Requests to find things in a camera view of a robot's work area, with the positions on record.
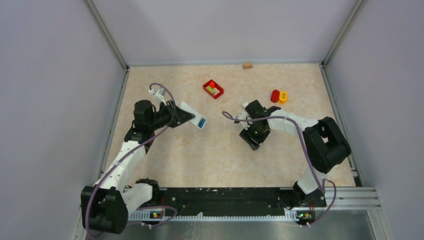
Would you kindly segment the blue AAA battery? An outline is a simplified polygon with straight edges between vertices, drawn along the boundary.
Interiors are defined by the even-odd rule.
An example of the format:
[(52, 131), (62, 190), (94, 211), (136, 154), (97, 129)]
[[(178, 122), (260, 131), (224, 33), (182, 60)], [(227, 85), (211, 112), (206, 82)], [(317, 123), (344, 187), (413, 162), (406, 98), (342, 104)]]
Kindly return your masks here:
[(199, 120), (199, 122), (198, 122), (197, 126), (198, 126), (200, 129), (202, 129), (202, 128), (204, 127), (205, 123), (206, 123), (206, 119), (202, 117), (202, 118)]

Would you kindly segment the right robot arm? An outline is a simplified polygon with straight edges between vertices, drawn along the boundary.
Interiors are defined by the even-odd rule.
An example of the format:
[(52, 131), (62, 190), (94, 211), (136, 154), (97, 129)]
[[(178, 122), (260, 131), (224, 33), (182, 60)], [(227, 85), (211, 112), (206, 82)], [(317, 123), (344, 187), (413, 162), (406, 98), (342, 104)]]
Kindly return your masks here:
[(244, 103), (235, 123), (243, 126), (240, 137), (258, 150), (271, 131), (280, 131), (299, 138), (308, 169), (295, 182), (293, 200), (307, 206), (314, 198), (313, 192), (325, 192), (327, 174), (340, 165), (352, 149), (336, 121), (329, 116), (312, 119), (296, 115), (278, 106), (266, 108), (258, 100)]

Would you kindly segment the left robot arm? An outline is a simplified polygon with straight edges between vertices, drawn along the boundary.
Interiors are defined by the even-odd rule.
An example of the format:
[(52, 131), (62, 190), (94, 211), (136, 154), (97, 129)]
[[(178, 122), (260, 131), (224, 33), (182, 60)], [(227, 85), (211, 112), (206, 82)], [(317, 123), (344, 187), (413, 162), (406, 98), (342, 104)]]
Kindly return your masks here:
[(160, 193), (154, 189), (156, 183), (138, 182), (128, 190), (125, 186), (138, 163), (144, 158), (153, 141), (168, 128), (184, 123), (197, 124), (200, 113), (181, 102), (161, 102), (155, 109), (149, 100), (135, 103), (134, 119), (124, 137), (119, 154), (106, 173), (93, 186), (86, 186), (80, 195), (82, 225), (87, 234), (92, 231), (120, 234), (125, 229), (129, 215), (144, 203), (154, 207), (160, 202)]

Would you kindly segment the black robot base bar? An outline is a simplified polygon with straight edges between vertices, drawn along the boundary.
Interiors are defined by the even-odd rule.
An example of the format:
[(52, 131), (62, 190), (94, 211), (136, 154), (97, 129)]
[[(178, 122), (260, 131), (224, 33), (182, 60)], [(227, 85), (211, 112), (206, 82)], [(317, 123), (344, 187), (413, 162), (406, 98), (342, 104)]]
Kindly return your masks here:
[(170, 206), (177, 216), (205, 217), (282, 216), (289, 210), (326, 207), (320, 191), (305, 195), (291, 187), (168, 187), (153, 191), (142, 207)]

